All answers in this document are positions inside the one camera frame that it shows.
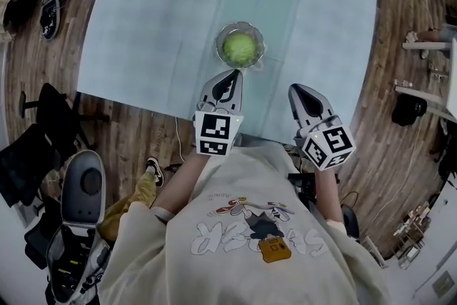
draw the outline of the black and white marker cube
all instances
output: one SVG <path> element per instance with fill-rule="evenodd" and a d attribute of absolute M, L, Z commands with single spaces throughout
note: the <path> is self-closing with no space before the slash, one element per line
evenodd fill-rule
<path fill-rule="evenodd" d="M 355 150 L 351 132 L 344 126 L 312 131 L 303 145 L 303 152 L 320 171 L 344 163 Z"/>
<path fill-rule="evenodd" d="M 195 112 L 195 140 L 198 154 L 227 156 L 235 142 L 243 116 L 216 112 Z"/>

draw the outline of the light blue tablecloth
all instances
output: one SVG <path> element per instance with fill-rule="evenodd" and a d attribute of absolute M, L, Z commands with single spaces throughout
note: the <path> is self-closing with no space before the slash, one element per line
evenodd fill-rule
<path fill-rule="evenodd" d="M 96 0 L 78 90 L 190 119 L 205 82 L 227 69 L 214 52 L 217 33 L 247 21 L 266 53 L 244 73 L 241 131 L 291 143 L 292 83 L 326 95 L 350 123 L 375 13 L 376 0 Z"/>

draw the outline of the yellow pants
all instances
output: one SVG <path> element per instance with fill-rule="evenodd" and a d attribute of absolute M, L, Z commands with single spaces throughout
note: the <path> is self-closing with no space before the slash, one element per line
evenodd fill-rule
<path fill-rule="evenodd" d="M 142 202 L 151 207 L 156 199 L 156 177 L 145 171 L 135 186 L 135 192 L 130 197 L 117 201 L 105 211 L 105 219 L 98 226 L 101 237 L 108 241 L 116 241 L 119 231 L 119 221 L 125 214 L 132 202 Z"/>

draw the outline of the wooden floor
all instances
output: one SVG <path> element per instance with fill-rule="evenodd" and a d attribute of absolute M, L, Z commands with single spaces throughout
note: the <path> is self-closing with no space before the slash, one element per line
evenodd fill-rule
<path fill-rule="evenodd" d="M 355 210 L 362 232 L 385 255 L 394 244 L 392 233 L 396 225 L 409 210 L 436 192 L 441 183 L 438 167 L 428 154 L 438 119 L 425 115 L 413 126 L 400 127 L 392 124 L 391 112 L 396 100 L 395 78 L 407 79 L 418 89 L 442 94 L 446 92 L 446 83 L 429 81 L 428 62 L 421 61 L 412 51 L 404 51 L 401 43 L 408 31 L 431 26 L 426 2 L 433 25 L 439 27 L 445 16 L 444 4 L 451 1 L 378 0 L 371 58 L 351 123 L 358 150 L 339 174 L 342 195 L 350 191 L 360 194 Z M 73 99 L 93 4 L 94 0 L 69 0 L 62 9 L 61 30 L 53 41 L 47 42 L 40 35 L 38 7 L 30 21 L 19 29 L 6 72 L 6 113 L 11 141 L 35 121 L 34 111 L 27 111 L 25 119 L 19 118 L 21 90 L 29 100 L 34 100 L 43 83 L 49 82 Z M 436 51 L 431 54 L 431 60 L 448 70 L 447 61 Z M 90 96 L 83 97 L 82 111 L 105 112 L 111 116 L 109 124 L 86 126 L 89 137 L 98 143 L 97 151 L 105 163 L 109 183 L 107 204 L 133 191 L 148 156 L 156 156 L 163 167 L 181 161 L 173 118 Z M 193 140 L 190 122 L 180 120 L 179 132 L 185 156 Z M 351 200 L 348 197 L 346 202 L 351 204 Z"/>

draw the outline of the shoe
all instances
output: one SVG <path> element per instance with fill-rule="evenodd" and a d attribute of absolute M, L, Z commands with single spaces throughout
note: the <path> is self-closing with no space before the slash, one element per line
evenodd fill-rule
<path fill-rule="evenodd" d="M 429 54 L 430 50 L 421 50 L 421 60 L 427 59 Z"/>
<path fill-rule="evenodd" d="M 414 31 L 408 32 L 408 34 L 405 37 L 405 41 L 408 44 L 413 44 L 414 42 L 417 42 L 417 33 Z"/>
<path fill-rule="evenodd" d="M 53 39 L 60 26 L 60 1 L 50 0 L 41 8 L 41 34 L 48 41 Z"/>
<path fill-rule="evenodd" d="M 156 177 L 156 186 L 157 187 L 162 187 L 164 185 L 164 174 L 162 173 L 162 170 L 160 169 L 159 162 L 157 161 L 156 158 L 153 156 L 148 158 L 148 161 L 146 162 L 146 168 L 148 166 L 152 166 L 154 168 L 154 176 Z"/>

